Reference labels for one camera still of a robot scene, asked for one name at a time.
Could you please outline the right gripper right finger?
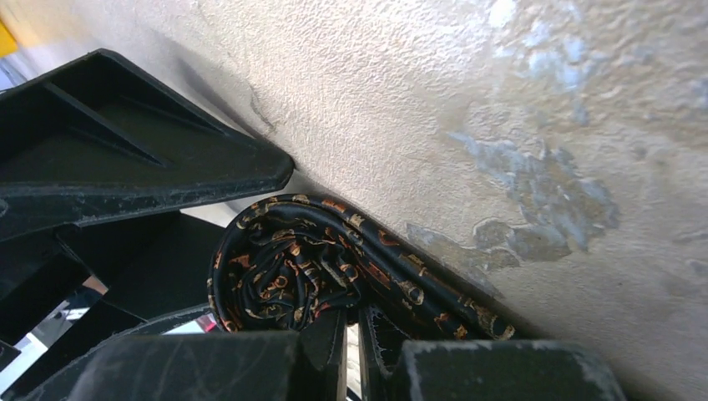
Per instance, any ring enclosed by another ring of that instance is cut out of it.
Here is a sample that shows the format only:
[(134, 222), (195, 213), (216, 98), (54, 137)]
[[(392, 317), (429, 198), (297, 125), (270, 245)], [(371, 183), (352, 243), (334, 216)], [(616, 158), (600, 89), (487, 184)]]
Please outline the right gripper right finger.
[(359, 312), (364, 400), (624, 400), (610, 367), (572, 343), (413, 341)]

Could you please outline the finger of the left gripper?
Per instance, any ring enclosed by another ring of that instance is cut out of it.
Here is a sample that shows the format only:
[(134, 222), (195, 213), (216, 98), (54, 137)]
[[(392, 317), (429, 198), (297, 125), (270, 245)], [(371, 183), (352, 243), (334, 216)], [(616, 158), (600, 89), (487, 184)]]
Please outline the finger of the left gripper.
[(1, 96), (1, 238), (282, 189), (283, 150), (98, 49)]

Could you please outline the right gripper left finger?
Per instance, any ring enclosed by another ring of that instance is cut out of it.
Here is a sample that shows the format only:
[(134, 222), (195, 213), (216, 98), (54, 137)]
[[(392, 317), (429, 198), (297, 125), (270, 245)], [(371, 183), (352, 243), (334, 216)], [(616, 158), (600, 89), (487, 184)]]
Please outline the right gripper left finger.
[(303, 330), (166, 331), (164, 317), (90, 349), (18, 400), (343, 400), (346, 319)]

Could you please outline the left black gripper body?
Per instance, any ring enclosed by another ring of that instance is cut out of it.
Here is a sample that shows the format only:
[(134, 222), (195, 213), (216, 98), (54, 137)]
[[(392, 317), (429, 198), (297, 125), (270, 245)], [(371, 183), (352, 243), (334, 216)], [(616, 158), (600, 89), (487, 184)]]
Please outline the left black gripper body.
[(1, 339), (15, 343), (96, 279), (88, 312), (23, 373), (41, 383), (127, 329), (206, 302), (222, 228), (179, 212), (96, 226), (64, 226), (1, 244)]

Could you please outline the dark brown patterned tie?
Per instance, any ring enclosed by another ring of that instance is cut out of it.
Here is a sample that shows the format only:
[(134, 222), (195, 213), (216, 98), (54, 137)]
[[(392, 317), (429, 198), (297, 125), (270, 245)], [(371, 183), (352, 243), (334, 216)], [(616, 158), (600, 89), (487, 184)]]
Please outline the dark brown patterned tie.
[(364, 212), (320, 195), (259, 200), (225, 228), (206, 291), (224, 332), (302, 331), (374, 307), (410, 338), (518, 339), (489, 302)]

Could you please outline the yellow plastic bin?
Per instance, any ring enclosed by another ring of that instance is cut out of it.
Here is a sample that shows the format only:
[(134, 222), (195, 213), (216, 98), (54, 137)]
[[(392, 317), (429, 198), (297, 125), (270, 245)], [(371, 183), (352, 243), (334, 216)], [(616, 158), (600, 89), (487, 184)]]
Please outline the yellow plastic bin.
[(0, 58), (18, 51), (18, 43), (3, 22), (0, 22)]

